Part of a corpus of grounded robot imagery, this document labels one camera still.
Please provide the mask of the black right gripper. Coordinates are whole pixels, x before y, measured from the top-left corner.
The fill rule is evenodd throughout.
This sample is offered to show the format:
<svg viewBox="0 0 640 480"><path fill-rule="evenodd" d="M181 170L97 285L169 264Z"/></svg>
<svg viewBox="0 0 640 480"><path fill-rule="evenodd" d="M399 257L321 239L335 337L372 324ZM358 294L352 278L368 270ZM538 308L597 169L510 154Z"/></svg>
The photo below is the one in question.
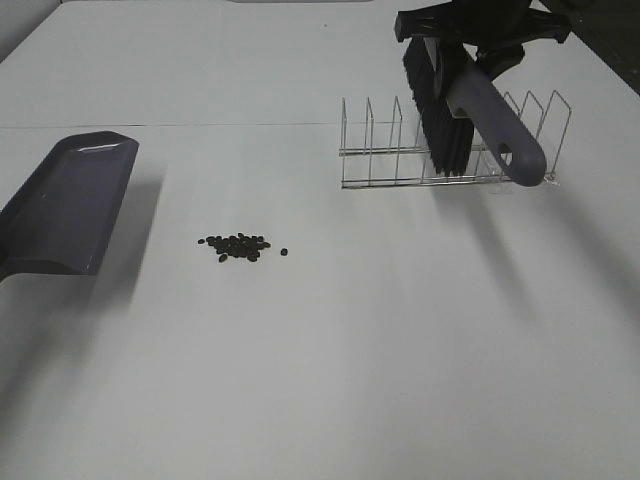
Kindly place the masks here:
<svg viewBox="0 0 640 480"><path fill-rule="evenodd" d="M494 80L522 62L525 43L563 43L570 32L566 16L534 9L529 1L447 1L400 11L394 24L398 41L425 43L440 80L452 80L463 71L466 45L477 48L472 63Z"/></svg>

